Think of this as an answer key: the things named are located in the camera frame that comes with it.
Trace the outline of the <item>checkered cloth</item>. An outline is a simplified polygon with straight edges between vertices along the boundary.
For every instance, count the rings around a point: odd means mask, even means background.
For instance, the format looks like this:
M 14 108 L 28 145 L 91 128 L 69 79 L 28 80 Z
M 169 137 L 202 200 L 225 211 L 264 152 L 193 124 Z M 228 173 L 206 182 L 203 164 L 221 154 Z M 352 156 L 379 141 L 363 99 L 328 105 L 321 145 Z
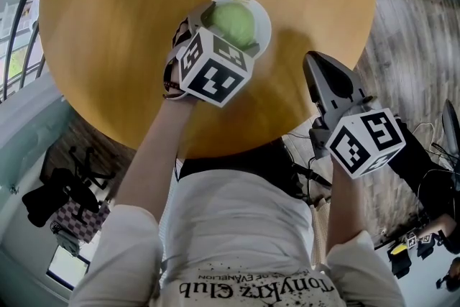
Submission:
M 99 201 L 98 205 L 99 209 L 96 213 L 84 209 L 77 219 L 75 216 L 78 215 L 80 205 L 73 200 L 69 200 L 69 202 L 53 214 L 52 219 L 80 241 L 91 243 L 110 214 L 109 203 L 107 201 Z

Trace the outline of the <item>person's left hand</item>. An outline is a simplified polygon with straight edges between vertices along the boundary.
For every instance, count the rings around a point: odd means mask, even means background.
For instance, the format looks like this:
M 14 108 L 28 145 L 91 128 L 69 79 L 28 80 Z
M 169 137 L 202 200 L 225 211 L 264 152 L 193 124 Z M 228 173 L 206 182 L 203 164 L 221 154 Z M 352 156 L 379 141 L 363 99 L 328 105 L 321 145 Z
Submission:
M 176 47 L 183 42 L 186 42 L 192 37 L 189 29 L 189 22 L 188 19 L 184 19 L 179 27 L 176 30 L 176 33 L 172 39 L 172 47 Z

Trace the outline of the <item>white round plate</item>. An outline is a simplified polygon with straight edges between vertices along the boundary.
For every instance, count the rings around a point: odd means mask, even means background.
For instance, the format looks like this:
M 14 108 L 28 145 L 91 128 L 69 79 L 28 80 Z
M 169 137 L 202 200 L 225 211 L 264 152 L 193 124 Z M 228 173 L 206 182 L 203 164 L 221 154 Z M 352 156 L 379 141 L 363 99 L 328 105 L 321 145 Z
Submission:
M 256 0 L 212 0 L 216 2 L 216 6 L 219 4 L 225 4 L 229 2 L 236 2 L 244 5 L 252 13 L 255 20 L 255 35 L 254 42 L 257 42 L 260 46 L 260 51 L 257 53 L 254 59 L 259 58 L 264 51 L 267 49 L 271 35 L 272 35 L 272 25 L 270 17 L 265 10 L 265 8 Z M 212 32 L 215 32 L 219 37 L 222 37 L 222 34 L 217 30 L 215 26 L 210 26 L 208 28 Z

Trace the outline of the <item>white printed t-shirt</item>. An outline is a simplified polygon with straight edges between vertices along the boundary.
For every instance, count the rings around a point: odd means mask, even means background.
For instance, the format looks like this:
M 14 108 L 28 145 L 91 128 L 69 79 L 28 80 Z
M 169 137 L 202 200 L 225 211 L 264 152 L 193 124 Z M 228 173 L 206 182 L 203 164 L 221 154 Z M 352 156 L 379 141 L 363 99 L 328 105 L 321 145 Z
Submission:
M 405 307 L 367 232 L 311 267 L 311 210 L 265 179 L 232 170 L 183 178 L 161 232 L 118 205 L 69 307 Z

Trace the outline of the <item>yellow black tool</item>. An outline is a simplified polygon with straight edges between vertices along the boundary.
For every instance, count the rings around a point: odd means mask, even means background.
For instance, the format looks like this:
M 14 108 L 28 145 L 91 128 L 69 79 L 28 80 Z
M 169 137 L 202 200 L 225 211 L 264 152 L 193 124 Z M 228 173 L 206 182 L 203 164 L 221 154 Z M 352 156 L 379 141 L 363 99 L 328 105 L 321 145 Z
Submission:
M 397 279 L 403 278 L 410 272 L 412 262 L 408 253 L 408 246 L 406 244 L 394 246 L 387 252 L 387 256 L 391 263 L 392 274 Z

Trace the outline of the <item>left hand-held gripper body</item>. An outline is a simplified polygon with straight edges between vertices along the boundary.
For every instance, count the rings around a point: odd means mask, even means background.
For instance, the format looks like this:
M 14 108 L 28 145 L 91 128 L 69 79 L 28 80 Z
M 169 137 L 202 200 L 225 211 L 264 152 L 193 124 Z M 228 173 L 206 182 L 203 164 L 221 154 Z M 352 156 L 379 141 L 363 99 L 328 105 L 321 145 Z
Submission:
M 164 98 L 195 96 L 225 106 L 249 82 L 254 58 L 204 27 L 190 33 L 189 40 L 167 55 Z

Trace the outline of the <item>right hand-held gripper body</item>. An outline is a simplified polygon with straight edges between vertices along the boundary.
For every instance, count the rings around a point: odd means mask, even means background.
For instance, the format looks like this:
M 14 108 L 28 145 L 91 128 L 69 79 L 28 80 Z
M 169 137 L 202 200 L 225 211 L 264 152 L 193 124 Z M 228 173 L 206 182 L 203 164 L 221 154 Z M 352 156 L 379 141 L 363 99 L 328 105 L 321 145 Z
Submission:
M 385 166 L 405 146 L 393 113 L 374 96 L 348 110 L 335 129 L 310 129 L 316 157 L 335 158 L 350 178 L 357 179 Z

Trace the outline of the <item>frosted glass partition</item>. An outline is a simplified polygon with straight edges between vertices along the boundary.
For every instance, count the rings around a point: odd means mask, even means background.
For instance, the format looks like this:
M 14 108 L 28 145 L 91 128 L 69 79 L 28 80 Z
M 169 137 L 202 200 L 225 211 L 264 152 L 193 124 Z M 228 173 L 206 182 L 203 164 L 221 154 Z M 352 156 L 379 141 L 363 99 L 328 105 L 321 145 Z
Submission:
M 0 190 L 9 190 L 65 131 L 73 115 L 62 97 L 54 100 L 25 124 L 0 149 Z

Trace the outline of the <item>person's right forearm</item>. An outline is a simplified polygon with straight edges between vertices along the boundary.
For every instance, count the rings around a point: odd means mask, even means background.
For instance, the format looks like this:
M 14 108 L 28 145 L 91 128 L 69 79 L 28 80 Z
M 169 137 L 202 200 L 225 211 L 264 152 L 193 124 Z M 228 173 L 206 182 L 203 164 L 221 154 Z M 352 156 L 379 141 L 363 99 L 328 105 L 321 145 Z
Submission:
M 366 229 L 362 188 L 332 158 L 333 177 L 326 254 L 336 245 L 345 244 Z

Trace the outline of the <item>black office chair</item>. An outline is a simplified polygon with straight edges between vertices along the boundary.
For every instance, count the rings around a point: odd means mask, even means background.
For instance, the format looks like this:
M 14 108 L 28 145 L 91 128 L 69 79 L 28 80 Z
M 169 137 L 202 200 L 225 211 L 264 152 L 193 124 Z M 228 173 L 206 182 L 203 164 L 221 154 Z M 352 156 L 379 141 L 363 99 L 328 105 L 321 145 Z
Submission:
M 116 173 L 97 173 L 91 169 L 92 147 L 86 149 L 85 160 L 76 156 L 76 147 L 69 151 L 75 169 L 55 168 L 48 182 L 22 196 L 22 203 L 28 211 L 29 221 L 36 227 L 43 227 L 47 220 L 69 200 L 80 205 L 77 219 L 84 209 L 96 213 L 99 209 L 96 195 L 91 191 L 92 184 L 101 190 L 107 187 L 108 181 L 115 178 Z

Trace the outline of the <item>green ball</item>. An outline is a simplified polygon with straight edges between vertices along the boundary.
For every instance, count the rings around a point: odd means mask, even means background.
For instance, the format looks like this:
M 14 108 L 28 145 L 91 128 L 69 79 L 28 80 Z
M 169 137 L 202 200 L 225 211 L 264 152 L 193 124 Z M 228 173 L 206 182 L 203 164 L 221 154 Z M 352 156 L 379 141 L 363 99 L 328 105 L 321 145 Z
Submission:
M 236 2 L 219 4 L 211 13 L 211 25 L 222 37 L 240 50 L 254 42 L 255 20 L 248 8 Z

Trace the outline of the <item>person's left forearm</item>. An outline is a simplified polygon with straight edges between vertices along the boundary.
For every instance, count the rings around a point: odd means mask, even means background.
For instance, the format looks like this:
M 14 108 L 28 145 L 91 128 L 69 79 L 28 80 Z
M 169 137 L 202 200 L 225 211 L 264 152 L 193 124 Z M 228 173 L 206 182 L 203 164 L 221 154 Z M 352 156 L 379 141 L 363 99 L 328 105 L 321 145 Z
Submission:
M 116 204 L 140 207 L 159 221 L 166 207 L 180 137 L 198 99 L 163 101 L 116 195 Z

